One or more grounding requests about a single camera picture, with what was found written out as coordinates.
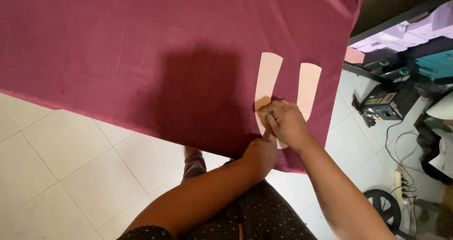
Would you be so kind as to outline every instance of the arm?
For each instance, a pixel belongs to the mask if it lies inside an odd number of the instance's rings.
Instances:
[[[161,226],[173,237],[208,220],[263,180],[277,160],[276,138],[265,133],[250,143],[244,156],[185,182],[148,205],[125,232]]]
[[[296,104],[275,100],[259,111],[275,135],[297,151],[321,210],[337,237],[395,240],[371,203],[311,137]]]

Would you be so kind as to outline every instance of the white tile floor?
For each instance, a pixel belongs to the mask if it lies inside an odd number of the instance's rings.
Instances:
[[[377,85],[343,71],[326,150],[361,191],[389,190],[396,164],[384,148],[395,122],[366,127],[350,105]],[[413,129],[424,106],[418,101],[405,122],[391,129],[394,140]],[[415,135],[398,141],[399,156],[412,151]],[[208,170],[228,158],[204,153]],[[416,154],[407,163],[419,169]],[[178,185],[183,147],[65,110],[50,110],[0,93],[0,238],[114,240],[152,200]],[[427,186],[426,199],[440,184],[411,170]],[[266,179],[291,204],[319,239],[334,239],[306,175],[272,171]]]

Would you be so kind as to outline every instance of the patterned pants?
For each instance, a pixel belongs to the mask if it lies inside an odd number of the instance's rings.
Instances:
[[[186,165],[184,166],[184,176],[181,183],[185,183],[188,180],[206,173],[206,163],[204,162],[201,152],[190,155],[184,160]]]

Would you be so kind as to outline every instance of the person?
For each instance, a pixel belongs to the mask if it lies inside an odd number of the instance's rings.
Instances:
[[[201,153],[186,150],[181,185],[149,204],[119,240],[316,239],[264,180],[277,160],[276,138],[297,151],[338,238],[396,239],[371,203],[310,135],[296,104],[274,100],[259,113],[265,118],[266,132],[250,143],[242,158],[206,172]]]

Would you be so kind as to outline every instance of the hand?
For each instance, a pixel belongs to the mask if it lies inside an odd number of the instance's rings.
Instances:
[[[307,123],[296,104],[274,100],[258,110],[280,141],[300,152],[303,142],[310,137]]]
[[[266,130],[263,138],[250,142],[242,159],[264,179],[277,161],[277,138]]]

